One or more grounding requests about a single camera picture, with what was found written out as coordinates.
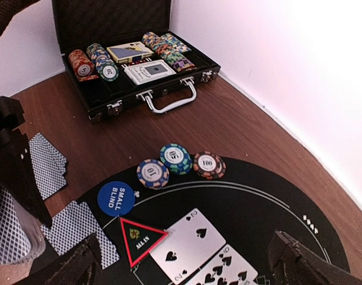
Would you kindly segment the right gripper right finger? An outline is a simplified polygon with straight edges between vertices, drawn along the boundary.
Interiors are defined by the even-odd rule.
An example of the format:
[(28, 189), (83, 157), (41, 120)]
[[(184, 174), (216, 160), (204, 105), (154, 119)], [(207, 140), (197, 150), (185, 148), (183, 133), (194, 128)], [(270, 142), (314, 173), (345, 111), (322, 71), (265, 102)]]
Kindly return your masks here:
[(276, 284), (362, 285), (361, 279), (324, 261), (285, 232), (274, 232), (267, 253)]

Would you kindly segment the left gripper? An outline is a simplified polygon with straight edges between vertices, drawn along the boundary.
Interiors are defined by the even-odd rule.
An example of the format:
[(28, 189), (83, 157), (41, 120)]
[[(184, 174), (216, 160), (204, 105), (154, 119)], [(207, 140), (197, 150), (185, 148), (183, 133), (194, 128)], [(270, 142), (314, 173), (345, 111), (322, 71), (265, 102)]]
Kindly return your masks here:
[(19, 129), (24, 122), (20, 101), (0, 96), (0, 180), (28, 213), (51, 227), (34, 177), (28, 138)]

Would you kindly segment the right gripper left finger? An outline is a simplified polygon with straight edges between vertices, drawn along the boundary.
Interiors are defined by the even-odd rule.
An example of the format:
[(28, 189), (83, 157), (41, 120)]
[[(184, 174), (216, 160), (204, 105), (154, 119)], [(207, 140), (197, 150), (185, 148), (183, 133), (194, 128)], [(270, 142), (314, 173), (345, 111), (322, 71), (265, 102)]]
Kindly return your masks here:
[(95, 233), (21, 284), (97, 284), (102, 274), (101, 250)]

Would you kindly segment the dealt card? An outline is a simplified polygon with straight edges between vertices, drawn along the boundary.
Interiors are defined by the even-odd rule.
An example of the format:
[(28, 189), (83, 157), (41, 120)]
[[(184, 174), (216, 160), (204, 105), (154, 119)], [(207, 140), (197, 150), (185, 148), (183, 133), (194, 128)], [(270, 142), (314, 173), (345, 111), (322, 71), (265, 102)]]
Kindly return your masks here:
[(119, 261), (116, 247), (107, 238), (86, 202), (69, 203), (52, 219), (52, 227), (41, 226), (42, 232), (58, 255), (63, 255), (90, 234), (95, 233), (101, 250), (101, 267)]

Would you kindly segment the red triangle marker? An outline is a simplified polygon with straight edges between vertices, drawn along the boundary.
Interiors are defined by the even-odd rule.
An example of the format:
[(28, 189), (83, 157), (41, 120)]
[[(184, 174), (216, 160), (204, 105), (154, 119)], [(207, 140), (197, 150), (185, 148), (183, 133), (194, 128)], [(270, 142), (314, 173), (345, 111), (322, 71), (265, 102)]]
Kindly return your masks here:
[(121, 217), (119, 219), (126, 254), (131, 268), (155, 249), (169, 232)]

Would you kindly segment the nine of spades card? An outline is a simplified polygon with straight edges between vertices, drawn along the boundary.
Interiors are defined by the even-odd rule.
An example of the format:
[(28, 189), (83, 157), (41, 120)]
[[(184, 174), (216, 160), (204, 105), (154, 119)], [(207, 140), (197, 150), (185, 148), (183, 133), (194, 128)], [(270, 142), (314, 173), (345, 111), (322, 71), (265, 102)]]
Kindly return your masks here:
[(186, 284), (254, 284), (258, 272), (229, 244)]

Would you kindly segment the grey card deck box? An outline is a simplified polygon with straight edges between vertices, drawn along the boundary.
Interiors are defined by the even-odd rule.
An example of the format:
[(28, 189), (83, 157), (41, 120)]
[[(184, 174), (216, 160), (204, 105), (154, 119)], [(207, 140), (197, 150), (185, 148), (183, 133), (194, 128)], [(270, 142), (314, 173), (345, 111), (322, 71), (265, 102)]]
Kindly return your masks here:
[(46, 249), (39, 222), (0, 184), (0, 265), (22, 264)]

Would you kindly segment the blue small blind button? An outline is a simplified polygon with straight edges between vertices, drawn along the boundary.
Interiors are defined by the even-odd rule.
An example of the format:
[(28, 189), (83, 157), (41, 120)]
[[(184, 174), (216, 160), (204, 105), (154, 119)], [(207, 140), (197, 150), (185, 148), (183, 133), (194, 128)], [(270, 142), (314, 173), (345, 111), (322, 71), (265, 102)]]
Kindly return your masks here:
[(135, 193), (128, 184), (112, 181), (100, 188), (97, 202), (102, 212), (108, 216), (120, 217), (128, 214), (134, 207)]

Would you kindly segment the two of spades card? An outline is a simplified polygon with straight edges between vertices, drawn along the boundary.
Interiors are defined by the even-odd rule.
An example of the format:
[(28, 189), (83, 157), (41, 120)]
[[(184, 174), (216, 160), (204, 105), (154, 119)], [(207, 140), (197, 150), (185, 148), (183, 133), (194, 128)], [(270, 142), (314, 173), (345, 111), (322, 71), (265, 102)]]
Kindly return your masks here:
[(150, 255), (173, 284), (180, 284), (213, 257), (226, 240), (212, 223), (194, 208), (173, 224), (170, 236)]

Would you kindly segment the green fifty chip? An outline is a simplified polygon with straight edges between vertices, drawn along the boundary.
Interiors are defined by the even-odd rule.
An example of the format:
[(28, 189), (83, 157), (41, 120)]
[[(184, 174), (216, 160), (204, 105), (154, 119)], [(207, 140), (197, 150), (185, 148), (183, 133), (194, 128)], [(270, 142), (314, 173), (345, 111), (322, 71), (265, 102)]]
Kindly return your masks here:
[(164, 145), (160, 150), (160, 160), (170, 172), (177, 175), (188, 174), (192, 168), (188, 151), (179, 144)]

